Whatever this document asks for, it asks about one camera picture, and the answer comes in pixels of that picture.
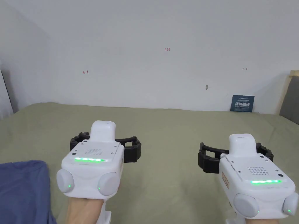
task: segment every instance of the wrist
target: wrist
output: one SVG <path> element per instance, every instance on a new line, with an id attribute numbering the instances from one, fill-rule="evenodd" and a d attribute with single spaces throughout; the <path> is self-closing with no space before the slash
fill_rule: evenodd
<path id="1" fill-rule="evenodd" d="M 278 219 L 245 219 L 246 224 L 278 224 Z"/>

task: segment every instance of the orange sticker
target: orange sticker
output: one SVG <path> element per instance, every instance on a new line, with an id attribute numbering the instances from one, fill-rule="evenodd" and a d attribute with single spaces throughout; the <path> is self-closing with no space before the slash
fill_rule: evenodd
<path id="1" fill-rule="evenodd" d="M 222 172 L 222 179 L 223 179 L 225 185 L 227 186 L 227 188 L 229 189 L 229 182 L 223 172 Z"/>

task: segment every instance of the gray panel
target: gray panel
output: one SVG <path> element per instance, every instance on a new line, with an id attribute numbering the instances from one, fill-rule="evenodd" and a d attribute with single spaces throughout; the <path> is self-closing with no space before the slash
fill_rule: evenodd
<path id="1" fill-rule="evenodd" d="M 293 76 L 279 115 L 299 124 L 299 77 Z"/>

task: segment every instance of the green led light strip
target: green led light strip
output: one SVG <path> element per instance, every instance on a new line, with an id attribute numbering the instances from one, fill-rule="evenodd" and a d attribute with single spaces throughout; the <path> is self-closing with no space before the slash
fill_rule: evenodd
<path id="1" fill-rule="evenodd" d="M 250 181 L 252 184 L 274 184 L 281 183 L 281 180 L 252 180 Z"/>
<path id="2" fill-rule="evenodd" d="M 105 162 L 106 161 L 104 159 L 80 158 L 80 157 L 75 157 L 75 160 L 83 160 L 86 162 Z"/>

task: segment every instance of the blue cloth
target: blue cloth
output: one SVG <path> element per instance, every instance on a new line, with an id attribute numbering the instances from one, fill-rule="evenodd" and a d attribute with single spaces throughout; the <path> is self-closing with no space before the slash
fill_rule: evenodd
<path id="1" fill-rule="evenodd" d="M 0 164 L 0 223 L 56 224 L 44 161 Z"/>

